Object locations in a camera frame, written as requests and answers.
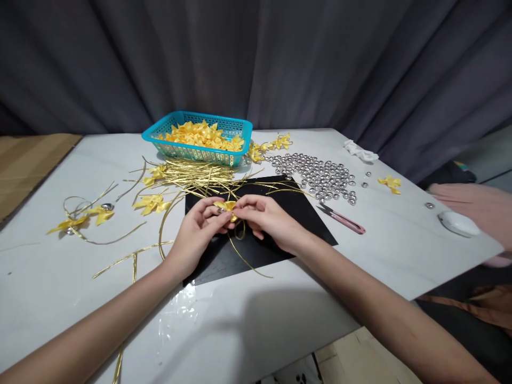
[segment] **gray curtain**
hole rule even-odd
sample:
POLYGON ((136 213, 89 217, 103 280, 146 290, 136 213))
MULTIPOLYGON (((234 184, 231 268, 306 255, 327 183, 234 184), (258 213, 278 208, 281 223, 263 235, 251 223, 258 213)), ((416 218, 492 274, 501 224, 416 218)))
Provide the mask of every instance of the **gray curtain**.
POLYGON ((507 0, 10 0, 0 133, 334 127, 421 180, 512 115, 507 0))

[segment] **small scissors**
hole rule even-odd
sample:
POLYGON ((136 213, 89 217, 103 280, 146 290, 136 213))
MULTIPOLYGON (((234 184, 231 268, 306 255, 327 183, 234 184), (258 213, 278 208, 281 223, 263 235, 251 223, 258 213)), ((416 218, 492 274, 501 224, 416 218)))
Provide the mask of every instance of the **small scissors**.
POLYGON ((338 212, 332 210, 332 208, 329 208, 324 203, 320 203, 322 207, 317 206, 319 210, 321 210, 326 215, 332 217, 334 220, 342 223, 345 227, 350 228, 357 234, 364 234, 366 232, 366 229, 361 227, 359 224, 354 223, 353 221, 347 219, 345 216, 340 215, 338 212))

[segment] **white mouse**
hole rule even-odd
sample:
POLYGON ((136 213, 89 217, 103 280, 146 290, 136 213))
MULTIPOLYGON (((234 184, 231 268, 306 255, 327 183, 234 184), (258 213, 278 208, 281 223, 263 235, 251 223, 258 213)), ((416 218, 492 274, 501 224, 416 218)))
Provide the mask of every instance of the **white mouse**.
POLYGON ((453 211, 445 211, 437 215, 441 223, 458 235, 464 237, 473 237, 480 234, 480 229, 472 221, 472 219, 453 211))

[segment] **black mat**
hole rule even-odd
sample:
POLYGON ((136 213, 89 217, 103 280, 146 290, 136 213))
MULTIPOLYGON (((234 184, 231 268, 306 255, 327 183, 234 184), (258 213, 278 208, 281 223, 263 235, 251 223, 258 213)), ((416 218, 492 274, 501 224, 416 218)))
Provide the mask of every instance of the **black mat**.
MULTIPOLYGON (((284 181, 284 176, 249 180, 249 182, 254 181, 278 182, 284 181)), ((248 194, 264 195, 268 191, 268 187, 244 185, 237 191, 237 195, 240 197, 248 194)), ((273 193, 270 197, 274 198, 291 217, 301 223, 308 231, 322 238, 330 245, 337 245, 336 240, 318 216, 315 208, 308 202, 303 194, 283 191, 273 193)), ((198 200, 198 197, 188 194, 185 198, 185 212, 188 212, 198 200)), ((239 225, 235 230, 242 231, 243 226, 239 225)), ((257 239, 248 226, 246 236, 243 240, 235 239, 233 231, 230 231, 230 235, 236 249, 254 268, 263 267, 293 257, 289 253, 279 249, 269 235, 265 235, 264 240, 257 239)), ((206 248, 196 270, 183 283, 188 284, 193 280, 195 285, 200 285, 223 277, 236 275, 247 270, 250 270, 250 268, 236 254, 229 242, 228 236, 218 235, 213 238, 210 245, 206 248)))

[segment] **silver ball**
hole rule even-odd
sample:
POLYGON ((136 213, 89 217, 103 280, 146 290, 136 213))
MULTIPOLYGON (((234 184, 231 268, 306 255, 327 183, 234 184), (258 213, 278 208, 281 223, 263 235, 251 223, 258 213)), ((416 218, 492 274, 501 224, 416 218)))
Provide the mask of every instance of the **silver ball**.
POLYGON ((113 211, 114 210, 114 205, 111 204, 111 203, 104 203, 104 204, 101 205, 101 208, 104 211, 113 211))

